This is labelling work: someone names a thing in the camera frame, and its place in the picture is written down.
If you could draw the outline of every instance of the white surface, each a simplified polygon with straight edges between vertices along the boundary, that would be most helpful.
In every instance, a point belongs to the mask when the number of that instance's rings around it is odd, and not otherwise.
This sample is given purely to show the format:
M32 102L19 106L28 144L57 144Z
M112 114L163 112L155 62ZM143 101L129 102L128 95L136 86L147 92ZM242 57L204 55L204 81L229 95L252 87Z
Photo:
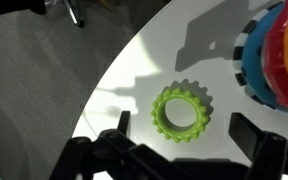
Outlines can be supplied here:
M209 23L214 23L212 21L217 21L217 17L206 13L227 8L227 13L233 13L231 17L244 18L238 21L241 24L232 27L237 28L237 37L243 26L258 12L254 10L246 15L240 7L241 2L246 3L249 10L261 9L258 7L265 3L262 0L175 0L170 3L133 38L110 66L89 99L73 136L88 136L95 140L102 130L117 127L122 110L130 110L131 140L145 143L169 160L177 157L229 158L249 164L228 135L232 112L242 112L261 129L288 138L288 114L265 108L247 97L235 80L231 60L224 60L219 55L195 63L182 72L175 71L177 52L184 47L186 36L190 35L187 34L190 33L187 29L192 25L190 22L204 14L203 18L210 18ZM226 10L215 22L215 25L219 23L218 31L213 29L216 33L223 34L221 30L227 29L224 27L226 22L224 25L221 22L225 21ZM232 26L230 19L227 19L227 23ZM208 26L208 21L195 25L202 28ZM198 34L198 38L203 43L206 36L216 35ZM226 48L233 49L234 40ZM216 50L221 42L214 42ZM214 42L206 45L214 48ZM166 86L184 79L198 81L201 87L207 87L207 94L213 97L211 105L214 111L206 131L198 140L176 144L157 133L150 112L152 103Z

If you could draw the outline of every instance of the gear teeth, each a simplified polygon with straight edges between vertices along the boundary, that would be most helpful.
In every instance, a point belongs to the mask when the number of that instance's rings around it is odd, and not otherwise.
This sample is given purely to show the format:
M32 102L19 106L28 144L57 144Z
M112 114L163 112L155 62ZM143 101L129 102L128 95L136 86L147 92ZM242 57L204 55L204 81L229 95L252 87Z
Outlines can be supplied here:
M159 116L161 111L164 111L163 104L165 104L168 100L173 98L181 98L186 99L190 103L192 103L193 107L196 109L198 113L197 121L191 127L194 128L193 132L192 129L185 130L181 132L177 132L176 130L172 129L170 131L170 127L167 127L163 119ZM206 115L207 108L201 104L201 99L195 96L192 91L183 91L181 88L166 89L163 93L161 93L156 101L152 104L154 109L151 112L151 115L154 117L152 124L157 126L157 132L159 134L164 134L165 139L173 139L175 143L179 143L180 141L183 142L190 142L192 138L197 139L199 137L200 132L205 131L205 126L209 122L209 117Z

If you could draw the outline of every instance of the green gear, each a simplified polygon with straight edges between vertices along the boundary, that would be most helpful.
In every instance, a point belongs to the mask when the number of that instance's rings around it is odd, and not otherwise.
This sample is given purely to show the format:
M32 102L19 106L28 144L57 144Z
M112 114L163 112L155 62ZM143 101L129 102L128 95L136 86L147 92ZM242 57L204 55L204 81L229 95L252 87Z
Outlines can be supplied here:
M195 123L187 130L176 131L169 127L164 117L165 105L167 101L171 99L184 99L192 104L196 112ZM190 142L191 138L197 139L200 132L205 131L205 126L209 122L209 117L206 115L207 108L201 104L199 97L193 95L192 91L183 91L180 88L167 89L161 93L156 101L153 103L153 111L151 115L154 117L153 124L157 126L157 132L163 133L166 139L173 139L174 142L178 143L181 140L184 142Z

